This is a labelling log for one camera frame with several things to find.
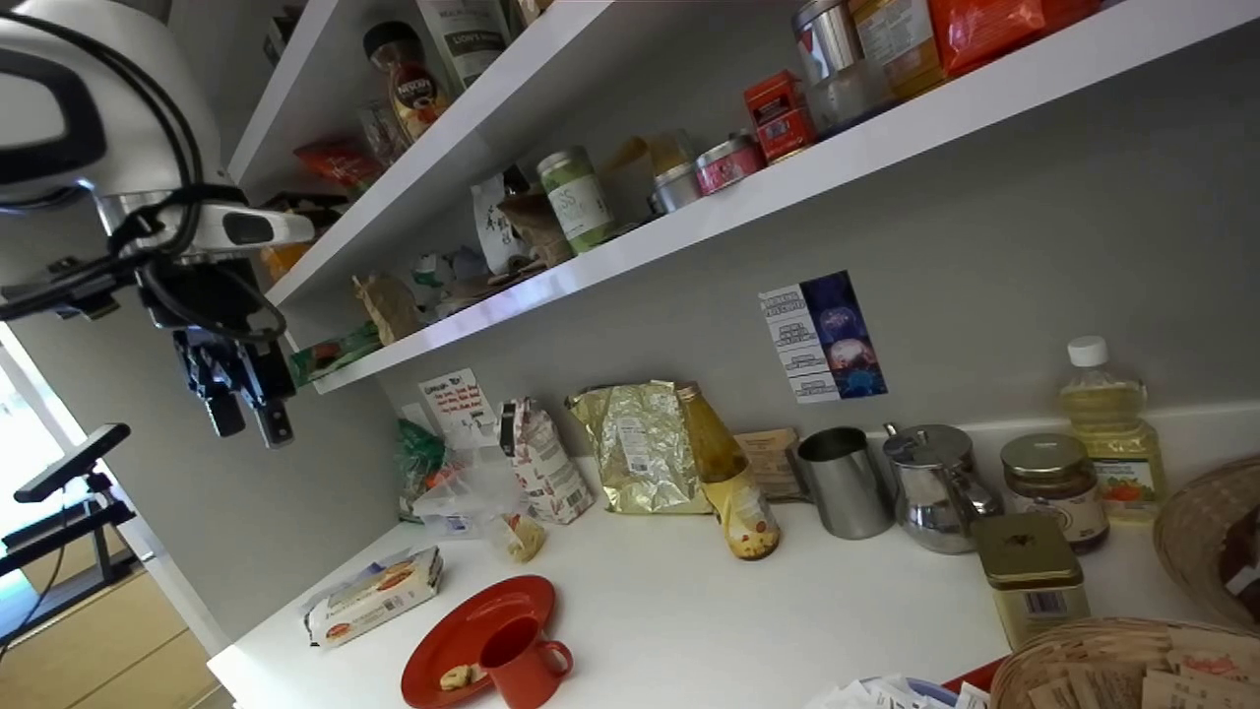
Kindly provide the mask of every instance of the metal cup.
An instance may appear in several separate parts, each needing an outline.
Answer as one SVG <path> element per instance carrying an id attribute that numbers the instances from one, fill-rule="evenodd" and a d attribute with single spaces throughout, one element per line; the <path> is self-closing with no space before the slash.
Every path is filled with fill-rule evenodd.
<path id="1" fill-rule="evenodd" d="M 868 541 L 895 523 L 884 472 L 864 429 L 821 429 L 798 450 L 803 489 L 823 530 L 843 541 Z"/>

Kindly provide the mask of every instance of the cardboard box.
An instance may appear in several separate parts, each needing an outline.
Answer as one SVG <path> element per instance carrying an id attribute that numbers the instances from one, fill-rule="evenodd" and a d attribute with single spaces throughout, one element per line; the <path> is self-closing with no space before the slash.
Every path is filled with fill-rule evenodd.
<path id="1" fill-rule="evenodd" d="M 348 645 L 349 639 L 420 606 L 443 591 L 443 552 L 398 552 L 328 586 L 309 606 L 313 645 Z"/>

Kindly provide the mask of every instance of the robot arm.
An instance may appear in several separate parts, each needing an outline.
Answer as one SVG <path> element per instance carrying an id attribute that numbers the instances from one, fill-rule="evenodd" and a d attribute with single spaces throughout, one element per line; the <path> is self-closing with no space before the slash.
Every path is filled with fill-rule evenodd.
<path id="1" fill-rule="evenodd" d="M 217 171 L 217 125 L 158 19 L 110 0 L 0 3 L 0 217 L 92 196 L 108 229 L 101 257 L 0 285 L 0 318 L 99 318 L 118 309 L 118 287 L 138 287 L 154 322 L 172 333 L 213 427 L 246 429 L 246 400 L 264 436 L 288 440 L 285 318 L 246 257 L 305 245 L 315 229 L 248 208 Z"/>

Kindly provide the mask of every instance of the wall shelf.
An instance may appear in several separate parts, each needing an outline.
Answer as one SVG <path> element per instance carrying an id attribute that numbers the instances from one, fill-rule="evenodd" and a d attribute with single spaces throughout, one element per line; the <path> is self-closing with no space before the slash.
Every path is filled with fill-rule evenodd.
<path id="1" fill-rule="evenodd" d="M 697 201 L 681 213 L 649 220 L 605 250 L 541 274 L 470 310 L 456 310 L 401 342 L 391 342 L 348 369 L 320 381 L 323 393 L 349 381 L 395 369 L 428 350 L 452 346 L 509 318 L 618 280 L 634 268 L 658 266 L 693 245 L 716 241 L 733 229 L 803 204 L 840 187 L 864 180 L 877 171 L 911 161 L 926 151 L 960 144 L 983 125 L 1049 107 L 1063 96 L 1086 90 L 1129 69 L 1154 65 L 1168 50 L 1193 49 L 1208 36 L 1241 27 L 1260 16 L 1260 0 L 1248 3 L 1176 3 L 1176 0 L 1128 0 L 1115 3 L 1036 49 L 1023 49 L 983 71 L 953 81 L 905 107 L 895 107 L 832 144 L 798 151 L 746 187 Z"/>

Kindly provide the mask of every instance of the countertop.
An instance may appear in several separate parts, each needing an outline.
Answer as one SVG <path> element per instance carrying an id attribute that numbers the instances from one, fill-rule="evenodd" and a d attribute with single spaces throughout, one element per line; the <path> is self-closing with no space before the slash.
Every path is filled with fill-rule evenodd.
<path id="1" fill-rule="evenodd" d="M 777 520 L 785 548 L 761 562 L 733 559 L 710 515 L 588 511 L 550 530 L 528 569 L 479 541 L 439 541 L 449 578 L 425 606 L 343 652 L 313 652 L 305 595 L 208 667 L 246 709 L 395 709 L 425 629 L 509 577 L 559 586 L 554 639 L 576 652 L 576 675 L 550 704 L 571 709 L 790 709 L 864 675 L 944 682 L 1007 656 L 977 555 L 923 552 L 901 530 L 834 541 L 807 506 L 777 506 Z M 425 544 L 401 523 L 328 578 Z M 1205 618 L 1143 530 L 1115 530 L 1084 569 L 1095 615 Z"/>

